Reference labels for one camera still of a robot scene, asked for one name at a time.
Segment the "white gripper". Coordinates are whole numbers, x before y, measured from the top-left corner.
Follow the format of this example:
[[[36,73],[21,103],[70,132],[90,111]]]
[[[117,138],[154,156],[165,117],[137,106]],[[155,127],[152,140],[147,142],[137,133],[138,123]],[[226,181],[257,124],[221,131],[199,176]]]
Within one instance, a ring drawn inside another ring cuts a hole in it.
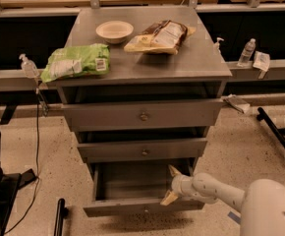
[[[189,197],[194,193],[193,178],[190,176],[182,175],[182,173],[173,165],[168,165],[170,174],[173,178],[171,188],[168,190],[160,202],[162,206],[169,206],[175,202],[179,197]]]

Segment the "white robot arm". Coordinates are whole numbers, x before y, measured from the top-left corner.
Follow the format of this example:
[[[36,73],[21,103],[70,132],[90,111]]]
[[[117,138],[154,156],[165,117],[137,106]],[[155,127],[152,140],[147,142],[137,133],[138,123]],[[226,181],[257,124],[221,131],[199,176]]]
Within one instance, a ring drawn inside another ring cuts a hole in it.
[[[207,173],[193,176],[182,174],[169,165],[173,180],[162,206],[168,206],[180,197],[214,204],[217,200],[241,215],[240,236],[285,236],[285,186],[270,180],[255,180],[244,191],[222,183]]]

